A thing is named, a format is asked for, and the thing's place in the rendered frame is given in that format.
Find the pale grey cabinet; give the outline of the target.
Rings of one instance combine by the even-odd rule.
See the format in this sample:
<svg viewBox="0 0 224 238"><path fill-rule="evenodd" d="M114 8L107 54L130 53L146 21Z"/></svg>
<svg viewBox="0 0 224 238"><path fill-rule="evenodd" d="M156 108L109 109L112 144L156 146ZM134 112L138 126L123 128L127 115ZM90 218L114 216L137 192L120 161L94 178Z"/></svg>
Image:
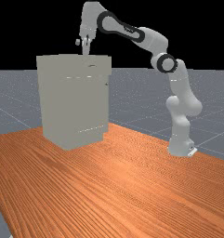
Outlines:
<svg viewBox="0 0 224 238"><path fill-rule="evenodd" d="M103 140L112 59L64 54L38 56L36 62L43 136L64 150Z"/></svg>

